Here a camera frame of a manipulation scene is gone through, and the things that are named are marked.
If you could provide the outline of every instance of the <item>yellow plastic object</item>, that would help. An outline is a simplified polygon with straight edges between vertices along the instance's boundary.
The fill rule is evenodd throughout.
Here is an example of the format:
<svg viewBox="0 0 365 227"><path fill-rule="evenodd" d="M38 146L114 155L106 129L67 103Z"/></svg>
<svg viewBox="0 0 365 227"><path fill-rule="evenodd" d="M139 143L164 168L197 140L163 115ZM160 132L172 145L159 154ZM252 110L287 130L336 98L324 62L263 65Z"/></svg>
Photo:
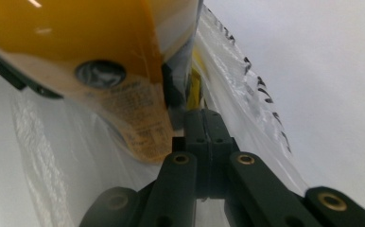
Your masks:
<svg viewBox="0 0 365 227"><path fill-rule="evenodd" d="M134 157L160 162L173 136L162 67L192 38L199 5L200 0L0 0L0 59L97 111ZM186 81L180 87L189 86Z"/></svg>
<svg viewBox="0 0 365 227"><path fill-rule="evenodd" d="M191 75L191 92L186 102L186 107L188 110L194 110L200 107L200 100L202 99L201 91L202 88L200 73L193 67Z"/></svg>

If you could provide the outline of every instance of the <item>black plastic bracket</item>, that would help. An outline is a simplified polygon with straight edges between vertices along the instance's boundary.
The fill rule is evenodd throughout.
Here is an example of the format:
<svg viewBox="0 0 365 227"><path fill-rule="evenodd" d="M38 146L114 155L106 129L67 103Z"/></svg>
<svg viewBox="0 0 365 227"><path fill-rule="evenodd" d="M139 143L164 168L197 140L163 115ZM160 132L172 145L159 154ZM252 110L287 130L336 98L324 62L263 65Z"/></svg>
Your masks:
<svg viewBox="0 0 365 227"><path fill-rule="evenodd" d="M62 96L50 91L44 86L24 76L18 70L0 59L0 76L10 83L15 89L23 90L27 86L40 96L48 98L62 98Z"/></svg>
<svg viewBox="0 0 365 227"><path fill-rule="evenodd" d="M114 211L110 204L124 204L112 201L120 190L130 204ZM173 138L156 182L138 193L105 192L81 226L192 227L196 199L209 197L225 200L232 227L365 226L365 210L336 190L309 189L305 198L289 191L258 156L239 151L221 116L209 110L185 114L184 137Z"/></svg>

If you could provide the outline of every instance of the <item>white surface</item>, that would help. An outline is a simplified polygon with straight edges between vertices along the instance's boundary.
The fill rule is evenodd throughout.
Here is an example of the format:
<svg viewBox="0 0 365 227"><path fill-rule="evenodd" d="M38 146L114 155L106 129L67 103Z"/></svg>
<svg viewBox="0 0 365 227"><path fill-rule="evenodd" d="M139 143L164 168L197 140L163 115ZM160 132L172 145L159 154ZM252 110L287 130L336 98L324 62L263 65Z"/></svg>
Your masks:
<svg viewBox="0 0 365 227"><path fill-rule="evenodd" d="M365 207L365 1L205 4L268 85L306 182Z"/></svg>
<svg viewBox="0 0 365 227"><path fill-rule="evenodd" d="M0 78L0 226L38 226L14 132L12 90Z"/></svg>

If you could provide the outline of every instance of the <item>clear plastic bag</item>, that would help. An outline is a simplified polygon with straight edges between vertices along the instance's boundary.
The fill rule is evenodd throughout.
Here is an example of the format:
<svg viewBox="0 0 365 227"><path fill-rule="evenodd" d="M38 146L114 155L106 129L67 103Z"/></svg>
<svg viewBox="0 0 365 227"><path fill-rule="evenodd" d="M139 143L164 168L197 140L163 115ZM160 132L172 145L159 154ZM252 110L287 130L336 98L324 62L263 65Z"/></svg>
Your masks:
<svg viewBox="0 0 365 227"><path fill-rule="evenodd" d="M306 185L290 163L282 127L257 90L257 75L245 75L248 63L223 30L204 9L193 60L202 75L204 105L222 114L242 150L260 156L301 194ZM106 189L140 190L156 179L160 166L128 155L117 131L96 113L30 91L14 94L11 102L27 185L42 226L78 226ZM228 226L223 201L198 201L197 206L197 226Z"/></svg>

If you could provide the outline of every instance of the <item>screw hole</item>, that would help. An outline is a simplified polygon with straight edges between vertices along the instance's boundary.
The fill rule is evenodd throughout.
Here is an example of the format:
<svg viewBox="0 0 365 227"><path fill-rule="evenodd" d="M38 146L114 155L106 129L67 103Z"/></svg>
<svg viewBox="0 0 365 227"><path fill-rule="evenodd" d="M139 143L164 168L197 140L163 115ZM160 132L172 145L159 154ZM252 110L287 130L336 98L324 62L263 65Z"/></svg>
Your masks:
<svg viewBox="0 0 365 227"><path fill-rule="evenodd" d="M173 161L176 164L183 165L183 164L188 163L189 158L188 158L188 156L181 154L181 155L177 155L176 157L174 157Z"/></svg>
<svg viewBox="0 0 365 227"><path fill-rule="evenodd" d="M173 225L173 220L168 216L160 216L156 219L156 227L170 227Z"/></svg>
<svg viewBox="0 0 365 227"><path fill-rule="evenodd" d="M332 193L320 193L318 195L318 199L325 207L331 210L345 211L347 209L347 204L345 203L345 201Z"/></svg>
<svg viewBox="0 0 365 227"><path fill-rule="evenodd" d="M303 222L293 216L286 217L286 225L289 227L304 227Z"/></svg>
<svg viewBox="0 0 365 227"><path fill-rule="evenodd" d="M119 210L129 203L129 198L124 194L117 194L109 198L108 207L111 210Z"/></svg>
<svg viewBox="0 0 365 227"><path fill-rule="evenodd" d="M239 163L244 165L252 165L255 162L255 160L250 155L247 154L239 155L237 160Z"/></svg>

